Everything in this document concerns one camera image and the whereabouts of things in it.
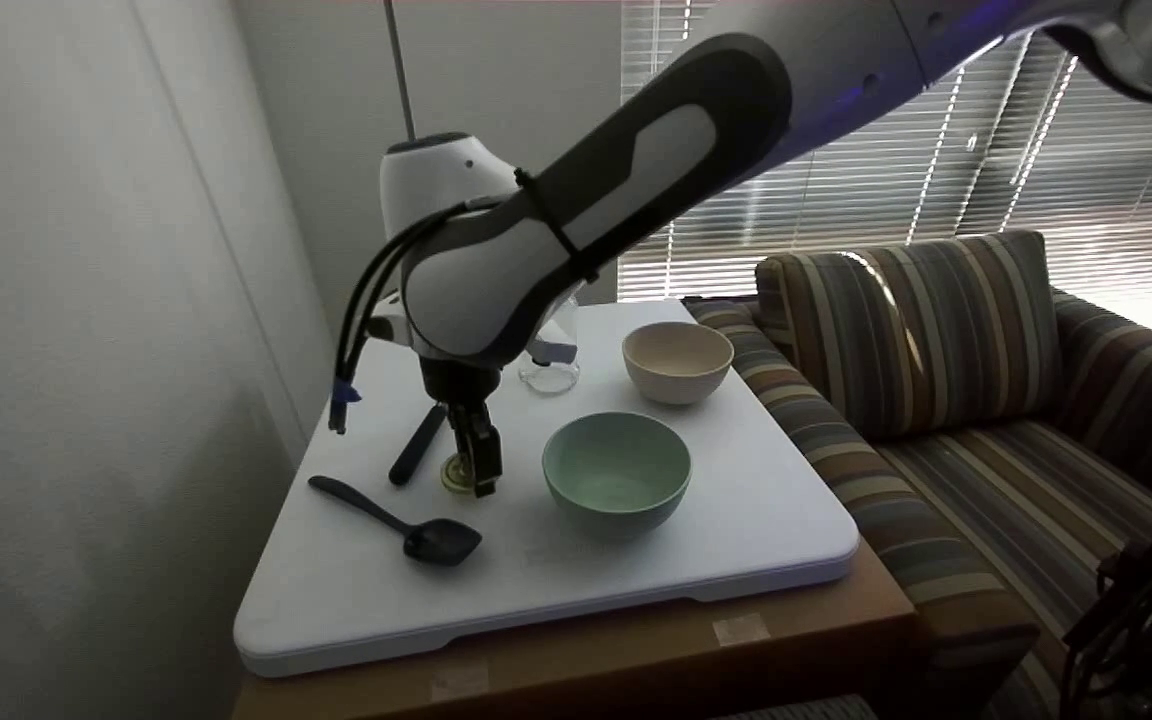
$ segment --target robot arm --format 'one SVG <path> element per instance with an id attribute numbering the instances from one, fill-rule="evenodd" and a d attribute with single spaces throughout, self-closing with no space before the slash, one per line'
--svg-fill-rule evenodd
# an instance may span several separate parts
<path id="1" fill-rule="evenodd" d="M 428 396 L 450 404 L 467 484 L 485 496 L 500 478 L 485 404 L 500 369 L 574 286 L 683 208 L 850 137 L 1020 28 L 1062 28 L 1118 87 L 1152 97 L 1152 0 L 723 0 L 552 169 L 406 244 L 410 346 Z"/>

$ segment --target spoon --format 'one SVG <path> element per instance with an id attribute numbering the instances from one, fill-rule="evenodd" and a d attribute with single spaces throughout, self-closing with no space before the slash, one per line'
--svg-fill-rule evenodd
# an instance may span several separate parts
<path id="1" fill-rule="evenodd" d="M 481 532 L 457 520 L 428 520 L 428 525 L 406 525 L 391 514 L 385 514 L 373 496 L 357 494 L 351 484 L 341 484 L 333 478 L 312 478 L 310 488 L 335 496 L 382 525 L 398 530 L 406 537 L 406 557 L 419 563 L 462 563 L 473 548 L 481 548 Z"/>

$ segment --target window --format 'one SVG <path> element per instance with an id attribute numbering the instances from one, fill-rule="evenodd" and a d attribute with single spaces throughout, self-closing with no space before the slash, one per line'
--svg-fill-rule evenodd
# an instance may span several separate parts
<path id="1" fill-rule="evenodd" d="M 704 0 L 623 0 L 623 97 Z M 751 294 L 767 251 L 1039 230 L 1051 281 L 1152 324 L 1152 105 L 1013 37 L 892 118 L 683 214 L 622 261 L 622 301 Z"/>

